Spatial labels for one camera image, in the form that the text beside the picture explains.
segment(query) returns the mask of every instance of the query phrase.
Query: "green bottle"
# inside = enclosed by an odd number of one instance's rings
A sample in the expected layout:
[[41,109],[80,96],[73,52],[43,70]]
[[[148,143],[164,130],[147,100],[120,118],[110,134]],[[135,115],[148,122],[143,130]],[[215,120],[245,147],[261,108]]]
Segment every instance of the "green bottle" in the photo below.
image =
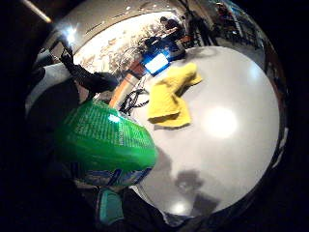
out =
[[155,165],[150,134],[133,119],[92,100],[74,109],[55,131],[56,156],[71,175],[94,186],[130,186]]

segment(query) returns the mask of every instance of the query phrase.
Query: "white countertop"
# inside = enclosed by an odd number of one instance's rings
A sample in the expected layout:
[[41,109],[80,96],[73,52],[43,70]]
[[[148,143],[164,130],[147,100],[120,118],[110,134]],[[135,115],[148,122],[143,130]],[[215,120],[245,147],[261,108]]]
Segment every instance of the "white countertop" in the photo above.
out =
[[233,205],[258,184],[275,151],[279,109],[268,78],[243,54],[220,46],[191,48],[171,66],[188,62],[204,78],[183,94],[189,126],[155,126],[147,121],[147,105],[132,112],[159,151],[141,183],[144,192],[134,189],[161,211],[197,216]]

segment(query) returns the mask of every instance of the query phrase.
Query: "black cable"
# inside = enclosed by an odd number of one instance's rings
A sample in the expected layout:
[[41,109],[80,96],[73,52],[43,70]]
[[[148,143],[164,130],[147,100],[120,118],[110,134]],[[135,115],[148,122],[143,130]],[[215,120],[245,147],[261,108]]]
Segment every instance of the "black cable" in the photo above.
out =
[[137,90],[130,92],[128,95],[126,95],[126,98],[124,102],[122,103],[119,111],[127,115],[130,115],[130,111],[132,108],[138,108],[138,107],[142,107],[146,105],[149,101],[144,101],[142,103],[136,104],[139,95],[142,94],[143,92],[147,93],[145,89],[137,89]]

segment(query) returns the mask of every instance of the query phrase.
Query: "yellow cloth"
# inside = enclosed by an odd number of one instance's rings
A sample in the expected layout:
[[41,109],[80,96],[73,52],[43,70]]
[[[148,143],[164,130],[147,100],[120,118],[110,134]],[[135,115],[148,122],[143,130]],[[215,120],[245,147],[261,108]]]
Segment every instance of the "yellow cloth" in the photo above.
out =
[[151,123],[175,128],[191,122],[186,103],[180,95],[185,87],[202,81],[196,71],[193,63],[171,67],[166,76],[153,86],[148,106],[148,120]]

